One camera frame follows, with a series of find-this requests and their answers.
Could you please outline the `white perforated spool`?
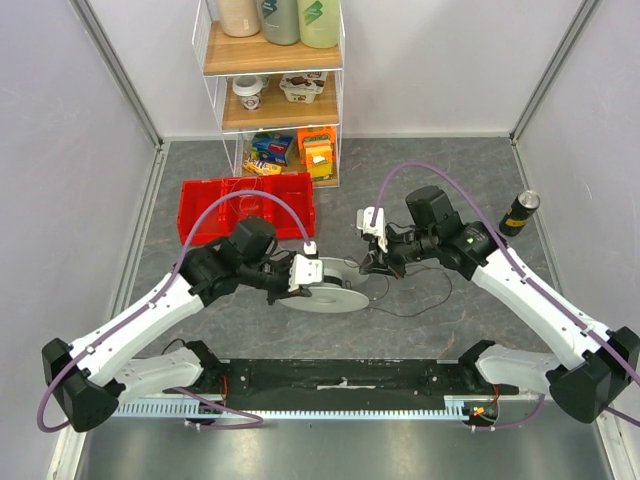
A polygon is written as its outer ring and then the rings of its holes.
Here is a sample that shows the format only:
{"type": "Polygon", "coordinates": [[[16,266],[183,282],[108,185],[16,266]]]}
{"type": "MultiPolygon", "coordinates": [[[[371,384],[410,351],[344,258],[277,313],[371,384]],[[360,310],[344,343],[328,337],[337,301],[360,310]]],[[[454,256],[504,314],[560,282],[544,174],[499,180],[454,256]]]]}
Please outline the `white perforated spool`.
{"type": "Polygon", "coordinates": [[[368,281],[369,276],[360,273],[354,260],[321,257],[323,282],[308,287],[310,297],[290,297],[279,300],[283,306],[311,313],[351,313],[366,308],[369,297],[355,288],[368,281]]]}

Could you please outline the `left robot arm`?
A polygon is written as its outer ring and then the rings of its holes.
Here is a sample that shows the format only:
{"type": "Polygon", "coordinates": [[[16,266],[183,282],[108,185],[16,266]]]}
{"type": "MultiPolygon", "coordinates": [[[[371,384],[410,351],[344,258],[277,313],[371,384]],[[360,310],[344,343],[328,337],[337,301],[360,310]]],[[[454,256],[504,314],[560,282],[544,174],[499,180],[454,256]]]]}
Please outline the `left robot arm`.
{"type": "Polygon", "coordinates": [[[150,292],[102,327],[71,343],[50,340],[41,351],[47,390],[38,407],[38,428],[53,430],[44,421],[50,399],[63,411],[67,426],[87,432],[120,406],[145,395],[188,387],[198,393],[215,389],[219,361],[201,341],[168,355],[136,355],[169,328],[239,286],[266,292],[270,304],[308,293],[322,271],[316,243],[306,239],[302,252],[275,261],[276,243],[271,223],[260,217],[244,219],[229,236],[182,252],[150,292]]]}

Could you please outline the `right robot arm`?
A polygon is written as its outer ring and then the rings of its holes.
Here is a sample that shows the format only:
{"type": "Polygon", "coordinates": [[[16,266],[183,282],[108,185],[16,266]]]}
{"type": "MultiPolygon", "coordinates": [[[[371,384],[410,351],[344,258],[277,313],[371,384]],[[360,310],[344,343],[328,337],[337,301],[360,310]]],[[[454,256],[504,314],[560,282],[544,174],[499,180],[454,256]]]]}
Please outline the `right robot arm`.
{"type": "Polygon", "coordinates": [[[550,396],[573,419],[593,422],[632,382],[639,337],[589,317],[535,274],[483,222],[463,223],[447,194],[422,187],[405,199],[413,225],[396,231],[381,208],[358,210],[356,227],[368,242],[362,274],[402,278],[410,264],[435,259],[493,295],[547,345],[546,354],[483,340],[464,355],[458,381],[467,392],[491,384],[550,396]]]}

